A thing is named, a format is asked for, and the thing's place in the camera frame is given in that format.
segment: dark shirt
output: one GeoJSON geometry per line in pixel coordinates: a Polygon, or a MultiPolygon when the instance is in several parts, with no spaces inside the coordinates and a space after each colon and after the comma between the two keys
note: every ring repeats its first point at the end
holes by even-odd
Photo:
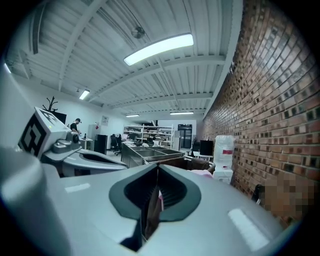
{"type": "Polygon", "coordinates": [[[73,123],[70,125],[70,129],[71,129],[71,131],[72,131],[72,129],[75,129],[76,131],[78,131],[76,123],[73,122],[73,123]]]}

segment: red label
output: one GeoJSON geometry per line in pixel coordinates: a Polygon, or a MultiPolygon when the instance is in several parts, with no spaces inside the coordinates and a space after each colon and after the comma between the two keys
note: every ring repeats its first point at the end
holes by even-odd
{"type": "Polygon", "coordinates": [[[223,155],[232,155],[233,152],[234,152],[233,150],[223,150],[223,151],[222,151],[222,154],[223,154],[223,155]]]}

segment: workshop floor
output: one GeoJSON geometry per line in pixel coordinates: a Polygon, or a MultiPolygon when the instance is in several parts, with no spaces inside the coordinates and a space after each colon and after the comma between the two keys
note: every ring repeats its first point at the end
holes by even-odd
{"type": "Polygon", "coordinates": [[[117,156],[113,150],[107,150],[106,155],[115,161],[121,161],[121,154],[117,156]]]}
{"type": "Polygon", "coordinates": [[[181,152],[185,152],[185,153],[186,153],[187,151],[190,152],[190,148],[183,148],[183,147],[182,147],[182,148],[180,148],[180,151],[181,151],[181,152]]]}

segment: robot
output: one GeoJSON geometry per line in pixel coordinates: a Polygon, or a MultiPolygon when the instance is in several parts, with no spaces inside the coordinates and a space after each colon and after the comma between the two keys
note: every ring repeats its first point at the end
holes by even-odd
{"type": "MultiPolygon", "coordinates": [[[[0,79],[7,98],[1,104],[10,108],[18,97],[25,108],[13,117],[23,127],[0,144],[0,196],[44,254],[273,255],[295,231],[283,231],[269,212],[223,182],[168,165],[127,168],[81,149],[76,133],[49,112],[28,107],[9,73],[2,71],[0,79]],[[74,170],[90,175],[74,176],[74,170]],[[141,210],[155,187],[164,211],[143,243],[141,210]]],[[[12,117],[3,108],[0,117],[0,134],[6,134],[12,117]]]]}

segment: white wall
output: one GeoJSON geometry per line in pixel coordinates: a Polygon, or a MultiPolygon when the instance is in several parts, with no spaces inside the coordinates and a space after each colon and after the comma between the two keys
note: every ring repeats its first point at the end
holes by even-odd
{"type": "Polygon", "coordinates": [[[30,80],[13,75],[15,80],[20,85],[20,89],[24,98],[33,107],[46,108],[49,107],[49,100],[54,96],[54,101],[58,101],[53,105],[53,108],[58,109],[57,112],[66,114],[65,124],[71,124],[76,118],[80,118],[81,122],[77,125],[78,130],[84,135],[88,133],[89,125],[99,122],[101,124],[102,115],[109,117],[108,126],[101,126],[101,134],[112,135],[122,134],[125,125],[133,124],[132,120],[126,120],[114,110],[106,107],[99,107],[88,103],[87,101],[73,97],[71,95],[51,89],[41,85],[40,80],[32,77],[30,80]]]}
{"type": "Polygon", "coordinates": [[[0,61],[0,145],[13,148],[34,114],[34,109],[23,97],[22,91],[0,61]]]}
{"type": "Polygon", "coordinates": [[[197,120],[158,120],[158,126],[171,126],[173,130],[178,130],[178,125],[192,125],[192,135],[197,134],[197,120]]]}

